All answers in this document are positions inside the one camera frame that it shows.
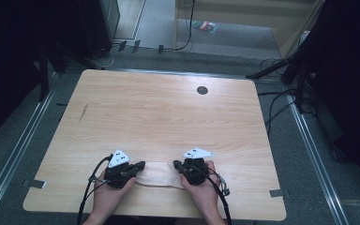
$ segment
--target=wrist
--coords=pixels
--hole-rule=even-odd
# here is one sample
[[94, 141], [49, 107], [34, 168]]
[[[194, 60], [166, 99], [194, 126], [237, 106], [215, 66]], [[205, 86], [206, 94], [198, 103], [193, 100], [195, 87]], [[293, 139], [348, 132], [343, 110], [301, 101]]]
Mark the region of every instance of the wrist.
[[223, 218], [218, 212], [217, 208], [211, 210], [201, 211], [204, 220], [208, 225], [222, 225], [225, 224]]
[[105, 220], [105, 217], [101, 217], [92, 212], [82, 225], [102, 225], [104, 224]]

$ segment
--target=white tracking marker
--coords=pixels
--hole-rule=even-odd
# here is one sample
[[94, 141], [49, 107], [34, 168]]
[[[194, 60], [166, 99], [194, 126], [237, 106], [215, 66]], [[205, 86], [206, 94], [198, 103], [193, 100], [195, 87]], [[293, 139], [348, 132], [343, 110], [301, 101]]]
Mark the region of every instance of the white tracking marker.
[[184, 158], [207, 158], [212, 156], [214, 156], [212, 152], [197, 147], [194, 147], [183, 155]]
[[130, 161], [130, 157], [128, 157], [124, 152], [122, 152], [121, 150], [116, 150], [115, 153], [113, 154], [113, 157], [110, 161], [110, 163], [108, 164], [109, 168], [124, 164], [125, 162], [129, 162]]

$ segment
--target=wooden table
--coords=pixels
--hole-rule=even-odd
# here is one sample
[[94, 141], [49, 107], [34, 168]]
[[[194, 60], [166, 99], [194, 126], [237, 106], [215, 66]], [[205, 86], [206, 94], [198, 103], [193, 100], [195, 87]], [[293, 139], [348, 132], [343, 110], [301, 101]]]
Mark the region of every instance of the wooden table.
[[[314, 25], [324, 0], [197, 0], [193, 20], [272, 28], [282, 58], [290, 56], [304, 31]], [[189, 20], [192, 0], [176, 0], [173, 47], [177, 21]]]
[[[199, 86], [208, 93], [198, 94]], [[23, 207], [78, 212], [88, 177], [115, 149], [130, 163], [166, 162], [183, 161], [194, 146], [215, 153], [210, 159], [230, 188], [232, 218], [286, 217], [282, 197], [269, 192], [280, 187], [252, 81], [100, 70], [82, 74], [37, 172], [47, 185], [30, 188]], [[218, 208], [225, 217], [221, 202]], [[115, 214], [201, 217], [185, 190], [139, 185]]]

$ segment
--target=wire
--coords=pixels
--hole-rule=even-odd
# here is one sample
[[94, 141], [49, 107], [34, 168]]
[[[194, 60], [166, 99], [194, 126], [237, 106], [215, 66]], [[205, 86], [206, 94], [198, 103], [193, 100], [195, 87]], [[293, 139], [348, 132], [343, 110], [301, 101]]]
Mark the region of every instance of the wire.
[[[191, 33], [191, 26], [189, 26], [189, 25], [192, 25], [192, 20], [190, 20], [190, 23], [188, 25], [187, 19], [185, 19], [185, 24], [186, 24], [187, 30], [189, 31], [189, 33]], [[189, 38], [189, 42], [191, 43], [191, 47], [189, 48], [188, 52], [191, 52], [192, 48], [194, 48], [194, 44], [192, 43], [191, 37]]]
[[[220, 188], [218, 188], [218, 185], [209, 177], [209, 174], [205, 174], [203, 171], [201, 171], [198, 167], [195, 167], [193, 165], [189, 165], [189, 164], [183, 164], [185, 166], [188, 166], [194, 170], [197, 170], [199, 173], [203, 174], [204, 177], [210, 182], [212, 183], [213, 185], [213, 188], [215, 189], [217, 195], [219, 196], [219, 198], [221, 199], [221, 202], [223, 203], [223, 206], [224, 206], [224, 213], [226, 214], [226, 218], [227, 218], [227, 225], [233, 225], [233, 222], [231, 220], [231, 215], [230, 215], [230, 209], [229, 209], [229, 205], [227, 204], [227, 201], [224, 197], [224, 194], [223, 194], [223, 191], [220, 190]], [[219, 179], [220, 179], [220, 176], [218, 175], [218, 173], [216, 173], [215, 171], [213, 171], [212, 169], [209, 169], [211, 170], [212, 172], [214, 172], [213, 174], [215, 174]]]
[[190, 4], [190, 5], [186, 5], [185, 3], [184, 3], [184, 6], [185, 7], [191, 7], [191, 16], [190, 16], [190, 19], [189, 19], [189, 29], [188, 29], [188, 41], [187, 41], [187, 43], [183, 46], [183, 47], [181, 47], [181, 48], [178, 48], [178, 49], [164, 49], [165, 51], [181, 51], [181, 50], [183, 50], [183, 49], [185, 49], [186, 48], [186, 46], [189, 44], [189, 42], [191, 41], [191, 36], [192, 36], [192, 29], [191, 29], [191, 27], [192, 27], [192, 18], [194, 17], [194, 7], [195, 7], [195, 0], [192, 0], [192, 4]]
[[[272, 115], [272, 111], [273, 111], [273, 106], [275, 101], [282, 95], [290, 95], [290, 96], [295, 96], [296, 95], [296, 91], [297, 89], [288, 89], [285, 90], [283, 92], [265, 92], [265, 93], [260, 93], [258, 94], [258, 96], [269, 96], [269, 95], [277, 95], [276, 97], [274, 97], [274, 99], [272, 100], [271, 104], [270, 104], [270, 109], [268, 112], [268, 120], [264, 122], [266, 128], [267, 128], [267, 135], [270, 136], [271, 133], [271, 125], [273, 120], [279, 116], [281, 113], [285, 112], [292, 104], [294, 104], [294, 101], [291, 103], [288, 103], [287, 105], [283, 106], [281, 109], [279, 109], [274, 115]], [[310, 102], [310, 97], [303, 97], [302, 100], [303, 103], [309, 103]], [[304, 109], [302, 109], [303, 113], [313, 113], [313, 110], [311, 110], [310, 112], [305, 111]]]
[[113, 64], [113, 50], [116, 48], [116, 47], [118, 47], [119, 46], [119, 44], [113, 44], [112, 45], [112, 47], [111, 47], [111, 49], [110, 49], [110, 56], [111, 56], [111, 63], [109, 64], [109, 65], [101, 65], [101, 64], [99, 64], [98, 62], [96, 62], [95, 60], [92, 60], [92, 62], [94, 63], [94, 64], [96, 64], [96, 65], [98, 65], [99, 67], [101, 67], [101, 68], [107, 68], [107, 67], [110, 67], [112, 64]]
[[98, 168], [101, 166], [101, 164], [103, 164], [104, 161], [108, 160], [110, 161], [111, 158], [113, 157], [113, 155], [110, 155], [109, 157], [105, 157], [104, 159], [102, 159], [98, 165], [96, 166], [96, 168], [93, 170], [93, 173], [92, 175], [90, 176], [89, 178], [89, 182], [87, 183], [87, 186], [86, 186], [86, 190], [83, 194], [83, 199], [82, 199], [82, 202], [81, 202], [81, 205], [80, 205], [80, 210], [78, 212], [78, 220], [77, 220], [77, 224], [78, 225], [81, 225], [81, 221], [82, 221], [82, 215], [83, 215], [83, 209], [84, 209], [84, 205], [86, 203], [86, 200], [87, 198], [90, 196], [91, 193], [93, 193], [97, 188], [100, 188], [102, 185], [106, 184], [107, 182], [101, 184], [100, 186], [94, 188], [90, 193], [89, 192], [89, 188], [90, 188], [90, 185], [92, 184], [92, 179], [96, 178], [96, 172], [98, 171]]
[[291, 105], [291, 104], [288, 104], [286, 105], [285, 107], [281, 108], [276, 114], [275, 116], [271, 116], [272, 114], [272, 111], [273, 111], [273, 106], [274, 106], [274, 103], [276, 102], [276, 100], [281, 97], [282, 95], [292, 95], [294, 96], [295, 95], [295, 92], [296, 92], [296, 89], [288, 89], [286, 91], [283, 91], [283, 92], [270, 92], [268, 94], [259, 94], [259, 96], [264, 96], [264, 95], [275, 95], [277, 94], [276, 97], [274, 97], [274, 99], [271, 101], [271, 104], [270, 104], [270, 109], [268, 111], [268, 120], [265, 123], [265, 126], [267, 128], [267, 135], [270, 136], [270, 133], [271, 133], [271, 123], [272, 121], [274, 120], [274, 118], [276, 118], [280, 113], [283, 113], [285, 110], [288, 109], [288, 107]]
[[282, 59], [268, 58], [268, 59], [262, 60], [261, 63], [259, 64], [259, 69], [260, 69], [260, 71], [263, 71], [263, 68], [262, 68], [263, 63], [266, 62], [266, 61], [268, 61], [268, 60], [272, 60], [272, 61], [273, 61], [273, 62], [271, 63], [271, 67], [272, 67], [276, 62], [279, 62], [279, 61], [281, 61]]
[[210, 168], [208, 168], [208, 170], [212, 171], [213, 174], [215, 174], [218, 177], [218, 179], [220, 180], [221, 192], [223, 193], [223, 195], [224, 196], [230, 195], [230, 190], [227, 188], [227, 184], [226, 184], [224, 178], [220, 174], [218, 174], [216, 171], [214, 171]]

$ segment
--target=finger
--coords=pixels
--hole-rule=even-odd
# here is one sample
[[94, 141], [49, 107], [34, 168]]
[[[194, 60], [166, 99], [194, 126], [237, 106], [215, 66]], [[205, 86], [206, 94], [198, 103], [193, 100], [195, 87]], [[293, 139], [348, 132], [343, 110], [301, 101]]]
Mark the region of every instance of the finger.
[[206, 165], [207, 165], [207, 168], [209, 168], [210, 170], [212, 171], [216, 171], [215, 169], [215, 163], [213, 163], [212, 160], [208, 160], [208, 161], [205, 161]]
[[136, 177], [132, 177], [130, 178], [127, 183], [124, 185], [124, 187], [122, 187], [122, 190], [127, 192], [128, 190], [130, 190], [131, 188], [133, 188], [134, 184], [136, 183]]
[[105, 173], [105, 169], [101, 172], [100, 176], [98, 177], [99, 180], [104, 180], [104, 173]]
[[188, 180], [186, 179], [186, 177], [183, 174], [180, 174], [180, 180], [181, 180], [181, 185], [187, 189], [191, 186], [191, 184], [188, 182]]

